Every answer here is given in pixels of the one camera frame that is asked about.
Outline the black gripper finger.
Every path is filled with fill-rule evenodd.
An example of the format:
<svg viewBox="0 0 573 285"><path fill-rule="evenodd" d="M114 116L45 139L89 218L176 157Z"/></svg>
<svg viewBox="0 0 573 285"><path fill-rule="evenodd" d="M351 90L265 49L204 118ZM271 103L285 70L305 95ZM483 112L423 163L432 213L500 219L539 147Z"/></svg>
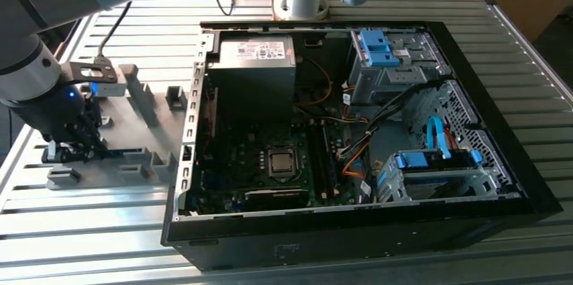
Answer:
<svg viewBox="0 0 573 285"><path fill-rule="evenodd" d="M88 161L89 146L86 144L61 144L50 141L42 151L44 164L65 164Z"/></svg>
<svg viewBox="0 0 573 285"><path fill-rule="evenodd" d="M81 112L74 122L76 144L85 160L102 160L106 155L106 147L101 142L101 136L96 122L86 112Z"/></svg>

